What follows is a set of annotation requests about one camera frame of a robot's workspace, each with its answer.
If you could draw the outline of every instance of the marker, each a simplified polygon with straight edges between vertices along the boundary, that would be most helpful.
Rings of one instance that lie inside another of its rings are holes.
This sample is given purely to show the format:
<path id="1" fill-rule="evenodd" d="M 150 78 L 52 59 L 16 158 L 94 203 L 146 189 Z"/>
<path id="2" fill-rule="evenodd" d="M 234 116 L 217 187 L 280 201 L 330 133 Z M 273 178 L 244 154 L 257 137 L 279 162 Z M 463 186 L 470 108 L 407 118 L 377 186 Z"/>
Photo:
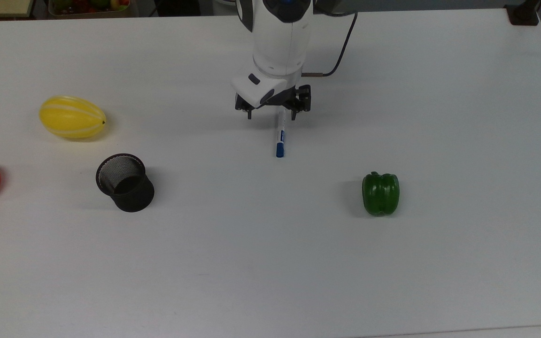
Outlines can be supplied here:
<path id="1" fill-rule="evenodd" d="M 281 158 L 285 153 L 285 108 L 279 107 L 277 115 L 277 157 Z"/>

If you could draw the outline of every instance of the mesh cup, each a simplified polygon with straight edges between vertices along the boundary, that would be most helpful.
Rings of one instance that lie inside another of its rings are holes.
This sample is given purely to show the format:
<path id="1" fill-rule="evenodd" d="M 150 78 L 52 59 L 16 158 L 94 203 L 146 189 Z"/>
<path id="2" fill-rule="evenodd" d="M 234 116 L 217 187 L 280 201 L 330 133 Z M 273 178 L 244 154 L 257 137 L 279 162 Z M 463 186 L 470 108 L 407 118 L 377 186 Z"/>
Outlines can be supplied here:
<path id="1" fill-rule="evenodd" d="M 147 207 L 154 197 L 154 186 L 147 178 L 143 162 L 131 154 L 116 154 L 103 161 L 95 175 L 97 186 L 126 212 Z"/>

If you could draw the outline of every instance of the yellow fruit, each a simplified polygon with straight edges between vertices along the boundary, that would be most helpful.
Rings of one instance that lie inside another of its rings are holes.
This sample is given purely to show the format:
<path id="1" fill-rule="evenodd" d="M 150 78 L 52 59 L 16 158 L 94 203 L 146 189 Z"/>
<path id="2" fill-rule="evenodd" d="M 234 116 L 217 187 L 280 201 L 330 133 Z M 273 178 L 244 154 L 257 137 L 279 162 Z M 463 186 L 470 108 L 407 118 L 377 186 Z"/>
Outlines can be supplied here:
<path id="1" fill-rule="evenodd" d="M 91 137 L 103 129 L 103 111 L 81 98 L 53 96 L 41 105 L 39 119 L 45 129 L 62 137 Z"/>

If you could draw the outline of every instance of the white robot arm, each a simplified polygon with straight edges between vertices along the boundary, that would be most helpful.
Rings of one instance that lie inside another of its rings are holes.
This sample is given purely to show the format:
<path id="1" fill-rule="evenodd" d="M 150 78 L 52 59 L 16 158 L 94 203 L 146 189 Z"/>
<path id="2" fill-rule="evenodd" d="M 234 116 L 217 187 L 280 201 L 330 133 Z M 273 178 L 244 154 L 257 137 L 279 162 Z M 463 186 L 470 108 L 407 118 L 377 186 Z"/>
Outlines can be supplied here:
<path id="1" fill-rule="evenodd" d="M 262 105 L 309 110 L 309 86 L 296 90 L 310 37 L 313 0 L 237 0 L 239 19 L 254 35 L 251 60 L 232 79 L 236 109 Z"/>

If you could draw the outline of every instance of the black cable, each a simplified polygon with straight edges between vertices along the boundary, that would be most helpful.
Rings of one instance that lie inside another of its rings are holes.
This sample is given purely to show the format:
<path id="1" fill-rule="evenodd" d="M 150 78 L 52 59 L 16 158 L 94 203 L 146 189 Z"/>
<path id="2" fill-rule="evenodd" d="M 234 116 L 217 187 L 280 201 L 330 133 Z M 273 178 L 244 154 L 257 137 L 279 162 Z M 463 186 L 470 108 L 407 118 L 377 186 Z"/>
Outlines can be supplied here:
<path id="1" fill-rule="evenodd" d="M 350 30 L 348 30 L 348 34 L 346 36 L 346 40 L 344 41 L 344 45 L 341 48 L 340 57 L 337 59 L 337 63 L 335 64 L 335 67 L 329 73 L 302 73 L 302 77 L 329 77 L 335 71 L 337 70 L 337 67 L 340 66 L 341 58 L 344 56 L 344 52 L 346 51 L 346 47 L 348 45 L 348 41 L 350 40 L 350 35 L 352 34 L 352 30 L 354 29 L 354 25 L 356 24 L 356 19 L 358 18 L 358 11 L 349 11 L 346 13 L 329 13 L 328 11 L 325 11 L 324 9 L 314 6 L 314 9 L 316 9 L 318 12 L 332 17 L 342 17 L 342 16 L 348 16 L 348 15 L 354 15 L 354 18 L 352 19 L 352 24 L 350 24 Z"/>
<path id="2" fill-rule="evenodd" d="M 160 2 L 156 5 L 156 8 L 154 8 L 154 10 L 147 17 L 152 17 L 152 15 L 154 15 L 154 13 L 156 13 L 157 9 L 160 8 L 160 5 L 163 4 L 165 1 L 166 0 L 160 0 Z"/>

